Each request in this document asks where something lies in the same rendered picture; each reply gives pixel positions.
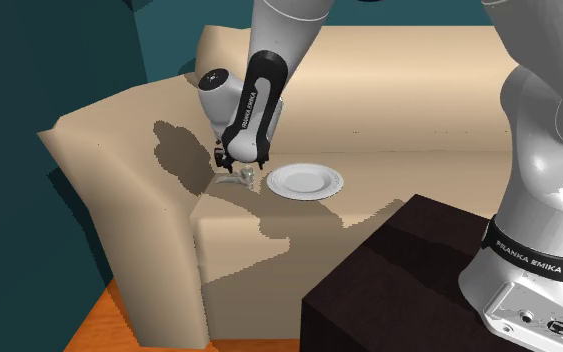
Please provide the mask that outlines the small grey metal tool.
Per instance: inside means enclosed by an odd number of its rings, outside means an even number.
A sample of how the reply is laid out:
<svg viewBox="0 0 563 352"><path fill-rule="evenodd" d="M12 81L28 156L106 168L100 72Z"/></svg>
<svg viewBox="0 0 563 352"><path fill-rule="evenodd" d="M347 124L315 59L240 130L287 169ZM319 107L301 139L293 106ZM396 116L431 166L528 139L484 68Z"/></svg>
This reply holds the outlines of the small grey metal tool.
<svg viewBox="0 0 563 352"><path fill-rule="evenodd" d="M232 183L247 187L252 190L255 182L255 171L251 166L241 168L237 173L219 176L215 183Z"/></svg>

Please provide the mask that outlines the white round plate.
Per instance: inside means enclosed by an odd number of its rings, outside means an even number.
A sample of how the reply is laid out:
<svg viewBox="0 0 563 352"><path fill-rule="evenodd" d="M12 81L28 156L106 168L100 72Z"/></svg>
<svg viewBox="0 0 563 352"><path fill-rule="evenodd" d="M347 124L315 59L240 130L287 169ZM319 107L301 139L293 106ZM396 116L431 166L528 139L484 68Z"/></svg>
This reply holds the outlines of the white round plate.
<svg viewBox="0 0 563 352"><path fill-rule="evenodd" d="M275 194L297 201L318 201L334 196L344 186L336 170L321 164L295 163L281 166L266 178Z"/></svg>

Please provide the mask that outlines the dark brown robot stand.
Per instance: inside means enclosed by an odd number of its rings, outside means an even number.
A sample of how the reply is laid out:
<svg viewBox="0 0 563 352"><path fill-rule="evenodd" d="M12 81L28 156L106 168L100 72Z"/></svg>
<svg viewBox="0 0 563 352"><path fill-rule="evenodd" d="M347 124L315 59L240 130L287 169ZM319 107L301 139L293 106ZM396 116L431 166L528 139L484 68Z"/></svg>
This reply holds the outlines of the dark brown robot stand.
<svg viewBox="0 0 563 352"><path fill-rule="evenodd" d="M304 296L299 352L529 352L489 332L458 286L487 223L411 197Z"/></svg>

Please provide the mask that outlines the beige sofa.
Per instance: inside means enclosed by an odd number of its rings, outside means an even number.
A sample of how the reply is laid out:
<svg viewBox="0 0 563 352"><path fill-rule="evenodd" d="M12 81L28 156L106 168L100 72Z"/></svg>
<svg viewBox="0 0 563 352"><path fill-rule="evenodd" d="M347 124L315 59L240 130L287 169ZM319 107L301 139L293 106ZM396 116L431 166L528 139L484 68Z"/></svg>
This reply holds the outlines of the beige sofa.
<svg viewBox="0 0 563 352"><path fill-rule="evenodd" d="M40 133L87 207L143 346L295 339L302 297L410 197L493 215L511 168L499 94L514 61L486 26L327 26L284 90L252 190L216 184L202 75L243 76L249 33L208 25L196 70L130 88ZM332 197L273 193L313 163Z"/></svg>

